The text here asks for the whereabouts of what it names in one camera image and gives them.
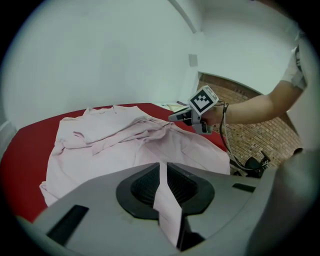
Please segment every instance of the white sleeve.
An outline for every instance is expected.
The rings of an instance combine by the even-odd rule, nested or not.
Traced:
[[[296,49],[297,48],[294,48],[291,51],[291,57],[288,63],[288,67],[286,68],[281,80],[287,81],[293,84],[293,86],[299,87],[302,90],[304,90],[307,84],[304,78],[304,74],[300,71],[300,69],[297,66],[297,64],[300,63],[300,58],[299,52],[297,52],[296,54]]]

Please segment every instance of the black cable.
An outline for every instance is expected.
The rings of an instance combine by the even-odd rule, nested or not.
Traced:
[[[220,137],[221,137],[221,140],[222,140],[222,143],[223,145],[225,146],[225,148],[231,153],[230,149],[228,148],[228,145],[225,141],[225,138],[223,136],[223,133],[222,133],[222,125],[223,125],[223,122],[224,122],[224,119],[225,119],[225,114],[227,112],[227,109],[229,107],[229,104],[228,103],[225,103],[223,100],[221,101],[223,102],[223,104],[221,105],[217,105],[217,106],[223,106],[223,110],[222,110],[222,119],[221,119],[221,123],[220,123],[220,126],[219,126],[219,134],[220,134]],[[260,167],[257,167],[257,168],[247,168],[245,167],[234,155],[233,155],[233,158],[236,160],[236,162],[238,163],[239,166],[237,166],[237,168],[239,168],[240,170],[242,171],[258,171],[260,170],[261,168],[265,167],[264,164],[262,164]]]

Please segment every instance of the red tablecloth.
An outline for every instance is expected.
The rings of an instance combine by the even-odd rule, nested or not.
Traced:
[[[151,103],[126,104],[138,106],[150,116],[168,120],[172,111]],[[82,116],[84,110],[61,114],[21,128],[14,136],[1,161],[1,186],[12,213],[33,221],[46,207],[39,185],[46,180],[49,155],[54,147],[59,121],[65,117]],[[194,132],[191,126],[177,122],[180,128]],[[226,151],[218,133],[204,135]]]

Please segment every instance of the white t-shirt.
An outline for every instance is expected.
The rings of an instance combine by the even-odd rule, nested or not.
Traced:
[[[306,37],[299,39],[298,47],[292,50],[291,59],[282,80],[304,90],[287,112],[303,148],[314,150],[320,147],[320,62],[312,44]]]

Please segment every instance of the white wall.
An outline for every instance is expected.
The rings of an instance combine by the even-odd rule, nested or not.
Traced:
[[[86,107],[176,101],[192,35],[164,0],[47,1],[3,63],[5,114],[19,129]]]
[[[3,102],[0,101],[0,126],[6,121]]]
[[[193,33],[202,29],[203,9],[197,0],[169,0],[184,18]]]
[[[216,8],[205,14],[198,70],[268,94],[288,65],[296,30],[288,18],[258,4],[250,12]]]
[[[287,112],[305,150],[320,148],[320,59],[306,37],[299,40],[301,68],[306,89]]]
[[[190,66],[184,77],[184,84],[181,87],[179,100],[186,102],[197,91],[201,73],[199,73],[199,55],[203,49],[204,33],[198,32],[193,34],[190,53],[197,56],[198,65]]]

